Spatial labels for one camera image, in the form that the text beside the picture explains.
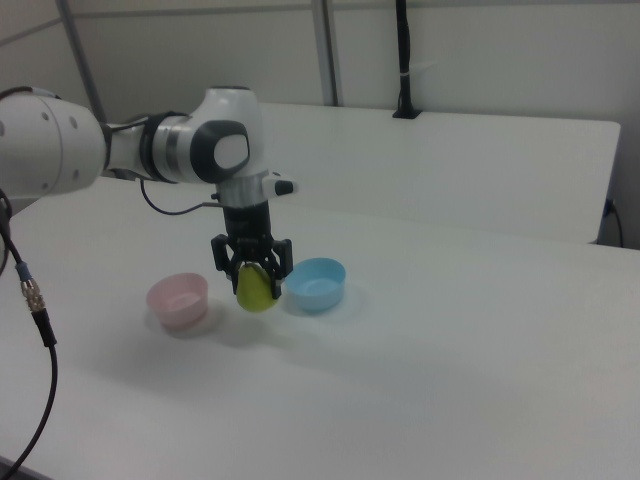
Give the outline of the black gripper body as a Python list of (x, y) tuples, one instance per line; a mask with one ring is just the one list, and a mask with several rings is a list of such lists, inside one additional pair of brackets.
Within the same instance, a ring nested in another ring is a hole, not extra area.
[(264, 263), (273, 257), (273, 237), (267, 201), (244, 208), (223, 209), (229, 260)]

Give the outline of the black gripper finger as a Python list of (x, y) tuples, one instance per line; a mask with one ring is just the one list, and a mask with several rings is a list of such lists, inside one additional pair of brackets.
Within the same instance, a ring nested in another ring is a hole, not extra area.
[(219, 234), (211, 240), (211, 248), (216, 269), (225, 274), (231, 282), (233, 294), (236, 295), (241, 267), (236, 243), (233, 238)]
[(282, 293), (282, 283), (293, 270), (292, 241), (267, 239), (260, 264), (267, 274), (271, 296), (278, 300)]

